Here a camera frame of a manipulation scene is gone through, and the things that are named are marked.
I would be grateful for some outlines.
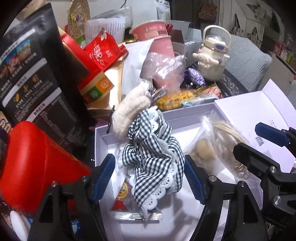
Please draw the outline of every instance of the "black packaging bag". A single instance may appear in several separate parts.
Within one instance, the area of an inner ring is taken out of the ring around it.
[[[13,125],[31,121],[70,153],[85,144],[95,124],[71,74],[51,4],[0,41],[0,107]]]

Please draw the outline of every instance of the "white box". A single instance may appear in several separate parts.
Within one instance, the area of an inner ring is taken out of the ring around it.
[[[180,142],[182,150],[195,138],[201,126],[200,116],[211,110],[215,110],[221,119],[232,123],[255,149],[277,161],[283,172],[291,171],[295,158],[285,147],[280,148],[266,140],[259,147],[255,141],[255,125],[258,122],[275,125],[278,129],[288,129],[289,126],[296,128],[296,110],[273,81],[270,80],[262,91],[216,100],[215,103],[164,112],[165,119],[173,128],[172,135]],[[116,160],[118,159],[119,142],[113,133],[106,134],[106,130],[107,126],[96,128],[96,166],[102,163],[108,153],[114,154]],[[158,208],[163,212],[163,219],[158,223],[120,223],[110,219],[108,211],[114,204],[125,175],[126,172],[119,170],[116,165],[104,197],[100,200],[108,239],[115,241],[190,240],[204,206],[195,200],[185,175],[182,189],[159,201]],[[227,169],[217,176],[224,182],[234,182],[233,176]],[[217,240],[221,239],[219,235],[223,233],[227,212],[227,205],[223,205],[216,233]]]
[[[189,22],[177,21],[178,24],[173,24],[173,29],[170,34],[172,36],[172,45],[175,52],[184,55],[187,58],[186,67],[189,67],[197,60],[192,54],[197,53],[201,48],[202,35],[201,30],[188,28]]]

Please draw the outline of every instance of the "pink bowl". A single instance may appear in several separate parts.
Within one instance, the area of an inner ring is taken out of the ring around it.
[[[160,36],[167,36],[165,22],[162,20],[151,20],[137,25],[131,29],[131,34],[136,41],[144,41]]]
[[[161,36],[161,37],[154,38],[154,41],[151,44],[149,52],[164,54],[171,58],[175,57],[172,41],[170,38],[171,36]]]

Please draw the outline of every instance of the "qr code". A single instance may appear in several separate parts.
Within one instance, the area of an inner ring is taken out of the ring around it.
[[[262,137],[257,136],[255,139],[256,139],[259,146],[262,146],[264,144],[264,141],[263,141]]]

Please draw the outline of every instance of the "metal screw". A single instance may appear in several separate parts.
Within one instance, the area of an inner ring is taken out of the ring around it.
[[[211,182],[215,182],[215,181],[217,181],[217,177],[216,176],[209,176],[209,180]]]
[[[276,173],[276,167],[275,166],[271,166],[269,168],[269,170],[272,172],[272,173]]]
[[[281,197],[280,196],[275,196],[274,197],[274,204],[275,205],[279,205],[281,203]]]
[[[86,182],[86,181],[87,181],[87,176],[83,176],[81,180],[82,180],[83,182]]]
[[[57,186],[58,184],[59,184],[58,181],[53,181],[53,182],[51,183],[51,186],[52,186],[52,187],[55,187],[55,186]]]
[[[245,184],[246,184],[246,182],[244,182],[244,181],[239,181],[238,184],[239,184],[241,187],[244,187]]]

